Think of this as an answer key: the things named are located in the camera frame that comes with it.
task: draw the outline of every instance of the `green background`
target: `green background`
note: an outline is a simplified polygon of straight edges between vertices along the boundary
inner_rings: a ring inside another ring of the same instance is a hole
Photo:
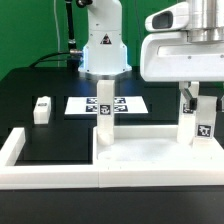
[[[66,51],[68,34],[65,1],[56,2],[61,50]],[[177,0],[121,0],[123,42],[128,46],[129,64],[139,65],[142,38],[148,34],[144,26],[146,17],[176,2]],[[82,49],[87,42],[87,10],[79,9],[74,0],[73,17],[75,39],[78,48]],[[54,0],[0,1],[0,80],[11,69],[29,66],[39,57],[56,51]],[[41,66],[57,64],[42,63]]]

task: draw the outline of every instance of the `white tray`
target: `white tray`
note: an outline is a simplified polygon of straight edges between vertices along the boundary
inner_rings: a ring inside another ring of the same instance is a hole
[[[178,144],[177,128],[119,126],[114,144],[101,146],[95,127],[93,164],[99,167],[99,186],[224,184],[224,152],[218,142],[208,141],[203,150]]]

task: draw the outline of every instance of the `small white block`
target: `small white block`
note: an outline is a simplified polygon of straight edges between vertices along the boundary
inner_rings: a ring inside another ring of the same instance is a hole
[[[48,124],[51,113],[51,98],[44,96],[37,99],[33,111],[34,124]]]

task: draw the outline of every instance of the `black table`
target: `black table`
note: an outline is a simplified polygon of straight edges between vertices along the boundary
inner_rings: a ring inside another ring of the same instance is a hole
[[[16,165],[91,164],[96,115],[64,111],[70,96],[96,96],[96,84],[66,68],[12,70],[0,82],[0,146],[22,126],[27,142]],[[177,83],[146,83],[136,68],[115,86],[116,96],[143,96],[149,111],[116,115],[116,125],[177,124]],[[220,97],[223,91],[202,83],[200,94]],[[42,96],[52,98],[50,122],[34,125],[33,109]],[[218,113],[215,137],[222,145],[223,124]],[[0,223],[220,224],[223,209],[223,186],[0,191]]]

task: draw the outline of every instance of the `black cable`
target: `black cable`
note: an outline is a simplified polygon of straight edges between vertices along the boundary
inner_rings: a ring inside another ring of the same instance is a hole
[[[73,27],[73,12],[72,12],[72,1],[65,0],[66,2],[66,11],[67,11],[67,22],[68,22],[68,48],[76,49],[74,27]]]
[[[54,56],[58,56],[58,55],[63,55],[63,54],[70,54],[70,52],[55,52],[55,53],[52,53],[52,54],[47,54],[43,57],[40,57],[35,62],[33,62],[29,67],[34,68],[40,61],[43,61],[46,58],[50,58],[50,57],[54,57]]]
[[[30,67],[30,68],[35,68],[35,66],[39,63],[42,63],[42,62],[55,62],[55,61],[74,61],[75,59],[74,58],[65,58],[65,59],[49,59],[49,60],[38,60],[35,64],[33,63],[33,66]]]

